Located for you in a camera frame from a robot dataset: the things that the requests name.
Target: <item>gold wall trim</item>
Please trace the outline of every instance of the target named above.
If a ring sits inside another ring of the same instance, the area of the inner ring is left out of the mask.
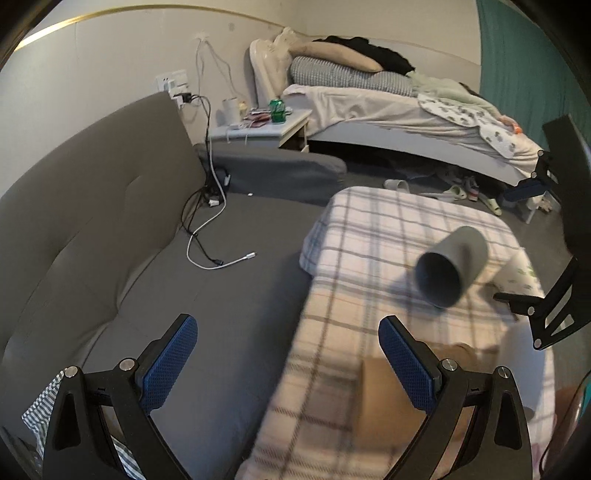
[[[242,17],[242,18],[247,18],[249,20],[256,20],[259,22],[264,22],[269,25],[274,25],[275,27],[281,27],[281,28],[285,27],[285,25],[281,25],[277,22],[265,20],[264,18],[255,17],[253,15],[235,12],[233,10],[227,10],[225,8],[204,7],[202,5],[182,5],[182,4],[127,5],[125,7],[108,8],[106,10],[99,10],[97,12],[79,15],[78,17],[68,18],[67,20],[63,20],[63,21],[58,22],[56,24],[50,25],[49,27],[45,27],[42,30],[35,32],[34,34],[29,35],[27,38],[22,40],[18,44],[18,46],[16,47],[16,49],[14,51],[20,50],[21,48],[26,47],[27,45],[33,43],[34,41],[37,41],[40,38],[43,38],[43,37],[49,35],[50,33],[53,33],[55,31],[62,29],[62,28],[65,28],[65,27],[69,27],[70,25],[73,25],[73,24],[76,24],[79,22],[83,22],[84,20],[90,20],[91,18],[104,17],[105,15],[118,14],[121,12],[130,12],[133,10],[164,10],[167,8],[178,8],[178,9],[183,8],[183,9],[189,9],[189,10],[201,10],[201,11],[206,11],[206,12],[215,12],[215,13],[220,13],[220,14],[236,15],[237,17]]]

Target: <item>gray cup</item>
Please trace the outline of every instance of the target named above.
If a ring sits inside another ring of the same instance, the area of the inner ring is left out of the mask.
[[[414,267],[415,279],[429,303],[448,308],[464,295],[487,261],[482,234],[463,226],[421,255]]]

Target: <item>white cup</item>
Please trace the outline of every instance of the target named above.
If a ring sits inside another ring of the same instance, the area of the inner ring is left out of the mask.
[[[236,97],[227,98],[222,101],[222,104],[224,115],[226,117],[226,123],[228,125],[239,125],[242,123],[242,119],[240,117],[240,106]]]

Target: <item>white slipper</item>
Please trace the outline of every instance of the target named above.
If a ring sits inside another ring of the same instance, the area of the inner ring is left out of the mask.
[[[408,187],[408,182],[406,180],[384,180],[384,188],[395,192],[410,193],[410,188]]]
[[[454,185],[452,188],[441,193],[421,193],[421,196],[435,198],[447,203],[453,203],[455,200],[465,200],[467,198],[466,192],[459,185]]]
[[[478,194],[478,199],[482,203],[484,203],[489,208],[489,210],[492,213],[494,213],[497,217],[500,217],[502,215],[503,211],[501,210],[501,207],[499,207],[499,204],[496,202],[495,199],[490,199],[483,193]]]
[[[468,198],[466,191],[459,185],[454,185],[443,193],[453,193],[456,196],[456,200],[466,200]]]

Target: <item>teal curtain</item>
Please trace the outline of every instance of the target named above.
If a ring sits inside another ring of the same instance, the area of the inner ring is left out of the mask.
[[[476,0],[480,19],[480,94],[547,148],[542,125],[570,113],[591,141],[591,106],[540,28],[499,0]]]

